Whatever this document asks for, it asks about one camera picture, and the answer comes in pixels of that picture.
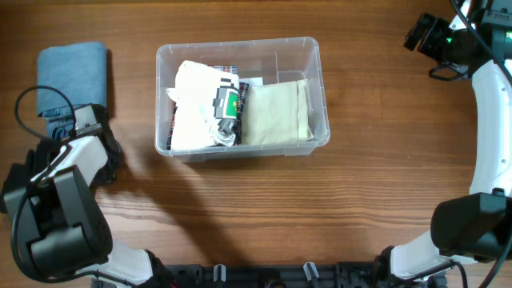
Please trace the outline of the black garment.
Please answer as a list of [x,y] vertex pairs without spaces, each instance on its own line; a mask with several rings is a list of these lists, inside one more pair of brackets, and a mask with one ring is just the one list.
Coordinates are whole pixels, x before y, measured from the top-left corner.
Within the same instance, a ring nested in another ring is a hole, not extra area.
[[115,170],[122,161],[122,149],[114,139],[106,108],[94,105],[102,128],[95,134],[76,136],[73,128],[65,138],[41,140],[29,150],[23,164],[13,164],[1,192],[1,212],[13,216],[21,196],[29,184],[41,177],[23,207],[34,214],[46,210],[91,210],[96,208],[91,186],[101,186],[115,180]]

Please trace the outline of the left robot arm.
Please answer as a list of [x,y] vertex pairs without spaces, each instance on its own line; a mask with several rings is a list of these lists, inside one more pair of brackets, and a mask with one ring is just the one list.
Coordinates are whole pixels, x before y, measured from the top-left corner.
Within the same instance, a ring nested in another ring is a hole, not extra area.
[[25,276],[56,284],[90,278],[93,287],[176,287],[149,250],[113,240],[90,186],[108,156],[100,138],[39,143],[4,181],[1,212],[11,221],[14,260]]

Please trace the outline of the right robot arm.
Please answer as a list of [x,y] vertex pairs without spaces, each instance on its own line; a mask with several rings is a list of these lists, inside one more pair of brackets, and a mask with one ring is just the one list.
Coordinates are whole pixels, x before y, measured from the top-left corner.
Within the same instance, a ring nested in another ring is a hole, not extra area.
[[408,50],[432,58],[429,76],[469,79],[477,105],[477,156],[467,196],[438,204],[430,228],[376,257],[373,287],[437,287],[442,272],[491,263],[488,287],[511,258],[511,3],[453,1],[452,22],[424,13],[408,32]]

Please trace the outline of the blue jeans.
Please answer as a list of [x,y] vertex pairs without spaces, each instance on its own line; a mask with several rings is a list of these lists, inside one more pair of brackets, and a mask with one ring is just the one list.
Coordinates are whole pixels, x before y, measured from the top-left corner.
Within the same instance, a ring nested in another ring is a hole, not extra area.
[[40,52],[37,84],[61,91],[37,91],[37,116],[46,122],[50,138],[65,138],[73,128],[69,105],[107,107],[107,48],[101,42],[54,46]]

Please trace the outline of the cream cloth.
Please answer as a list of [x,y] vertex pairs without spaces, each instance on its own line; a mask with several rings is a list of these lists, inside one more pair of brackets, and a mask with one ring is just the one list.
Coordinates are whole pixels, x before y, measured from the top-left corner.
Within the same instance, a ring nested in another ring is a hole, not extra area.
[[307,88],[306,79],[251,87],[242,111],[242,144],[311,140]]

